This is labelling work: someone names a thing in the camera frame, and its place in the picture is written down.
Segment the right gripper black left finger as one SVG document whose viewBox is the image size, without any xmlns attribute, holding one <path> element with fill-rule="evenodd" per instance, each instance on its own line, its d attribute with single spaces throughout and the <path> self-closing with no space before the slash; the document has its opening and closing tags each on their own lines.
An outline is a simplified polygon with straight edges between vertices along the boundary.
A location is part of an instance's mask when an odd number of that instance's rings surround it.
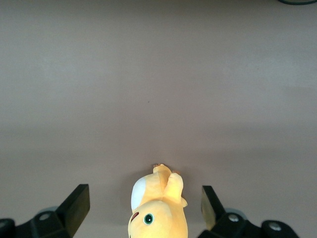
<svg viewBox="0 0 317 238">
<path fill-rule="evenodd" d="M 44 209 L 32 219 L 16 225 L 11 218 L 0 220 L 2 238 L 72 238 L 90 210 L 88 184 L 78 185 L 56 208 Z"/>
</svg>

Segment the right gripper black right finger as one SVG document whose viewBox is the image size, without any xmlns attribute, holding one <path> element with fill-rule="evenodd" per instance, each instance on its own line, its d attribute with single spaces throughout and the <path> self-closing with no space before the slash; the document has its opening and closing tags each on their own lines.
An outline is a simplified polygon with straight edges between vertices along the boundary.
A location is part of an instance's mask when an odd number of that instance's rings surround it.
<svg viewBox="0 0 317 238">
<path fill-rule="evenodd" d="M 212 186 L 202 186 L 201 212 L 206 229 L 201 238 L 297 238 L 286 223 L 265 220 L 261 226 L 252 224 L 236 211 L 226 211 Z"/>
</svg>

